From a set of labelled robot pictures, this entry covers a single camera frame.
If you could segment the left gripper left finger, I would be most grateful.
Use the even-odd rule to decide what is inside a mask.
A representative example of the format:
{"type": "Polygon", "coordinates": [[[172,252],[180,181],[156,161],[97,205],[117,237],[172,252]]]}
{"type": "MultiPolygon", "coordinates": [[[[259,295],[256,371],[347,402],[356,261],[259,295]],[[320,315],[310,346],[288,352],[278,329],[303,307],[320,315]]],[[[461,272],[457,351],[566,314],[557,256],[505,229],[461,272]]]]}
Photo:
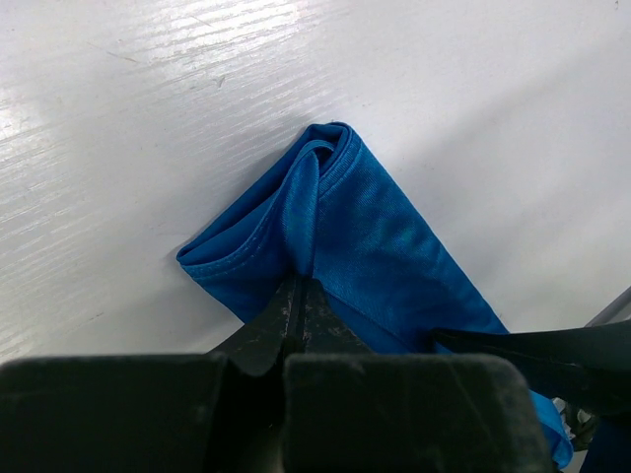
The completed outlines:
{"type": "Polygon", "coordinates": [[[216,472],[284,414],[301,313],[286,279],[206,354],[26,358],[1,368],[5,472],[216,472]]]}

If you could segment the blue cloth napkin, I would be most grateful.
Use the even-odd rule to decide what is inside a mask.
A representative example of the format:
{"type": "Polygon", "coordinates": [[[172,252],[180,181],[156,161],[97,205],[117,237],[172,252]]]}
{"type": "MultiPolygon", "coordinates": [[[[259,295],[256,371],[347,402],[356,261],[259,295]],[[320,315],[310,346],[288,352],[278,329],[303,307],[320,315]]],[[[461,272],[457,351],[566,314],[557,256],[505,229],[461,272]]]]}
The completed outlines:
{"type": "MultiPolygon", "coordinates": [[[[348,125],[308,127],[177,256],[243,326],[290,277],[320,283],[341,322],[378,355],[455,355],[432,331],[508,334],[424,219],[348,125]]],[[[560,415],[529,397],[553,472],[572,459],[560,415]]]]}

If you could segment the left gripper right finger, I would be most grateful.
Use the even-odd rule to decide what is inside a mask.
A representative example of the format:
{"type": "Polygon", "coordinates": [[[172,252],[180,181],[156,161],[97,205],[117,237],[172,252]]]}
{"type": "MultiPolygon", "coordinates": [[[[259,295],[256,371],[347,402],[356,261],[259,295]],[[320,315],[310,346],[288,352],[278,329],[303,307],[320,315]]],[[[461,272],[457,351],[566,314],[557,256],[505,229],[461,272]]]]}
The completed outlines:
{"type": "Polygon", "coordinates": [[[486,355],[378,355],[291,285],[284,364],[288,472],[548,472],[525,379],[486,355]]]}

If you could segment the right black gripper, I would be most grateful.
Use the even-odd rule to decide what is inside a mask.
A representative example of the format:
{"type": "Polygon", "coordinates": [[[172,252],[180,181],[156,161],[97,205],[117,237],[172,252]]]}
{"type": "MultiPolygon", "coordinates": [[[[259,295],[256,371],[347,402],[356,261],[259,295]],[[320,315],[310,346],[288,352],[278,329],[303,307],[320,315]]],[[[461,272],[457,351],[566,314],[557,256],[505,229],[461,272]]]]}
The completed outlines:
{"type": "Polygon", "coordinates": [[[630,322],[516,334],[434,329],[454,353],[503,358],[530,388],[617,424],[630,422],[630,322]]]}

